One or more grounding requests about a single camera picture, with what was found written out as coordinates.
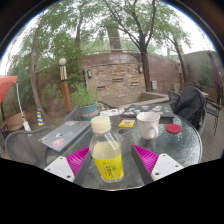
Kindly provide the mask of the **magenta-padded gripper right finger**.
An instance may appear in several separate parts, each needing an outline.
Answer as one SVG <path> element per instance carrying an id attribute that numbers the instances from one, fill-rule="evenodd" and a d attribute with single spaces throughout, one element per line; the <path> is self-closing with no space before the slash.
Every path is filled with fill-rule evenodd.
<path id="1" fill-rule="evenodd" d="M 146 148 L 132 145 L 131 154 L 145 185 L 183 169 L 182 165 L 166 153 L 158 155 Z"/>

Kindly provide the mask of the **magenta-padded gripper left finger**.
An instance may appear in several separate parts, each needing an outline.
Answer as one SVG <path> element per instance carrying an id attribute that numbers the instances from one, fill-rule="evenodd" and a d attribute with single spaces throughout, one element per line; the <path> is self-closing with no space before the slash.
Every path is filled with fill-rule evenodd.
<path id="1" fill-rule="evenodd" d="M 45 171 L 81 186 L 91 160 L 89 147 L 85 147 L 68 157 L 59 156 L 45 168 Z"/>

